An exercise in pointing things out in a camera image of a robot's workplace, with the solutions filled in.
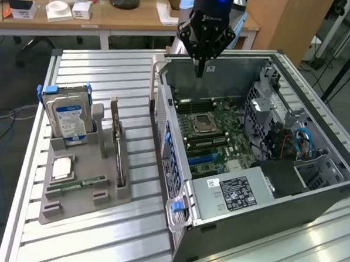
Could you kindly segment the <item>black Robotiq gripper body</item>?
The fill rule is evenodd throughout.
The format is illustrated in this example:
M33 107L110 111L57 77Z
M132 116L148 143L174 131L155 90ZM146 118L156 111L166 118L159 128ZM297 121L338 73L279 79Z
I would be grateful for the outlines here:
M191 24L200 42L201 57L205 42L215 26L226 28L230 21L233 0L194 0Z

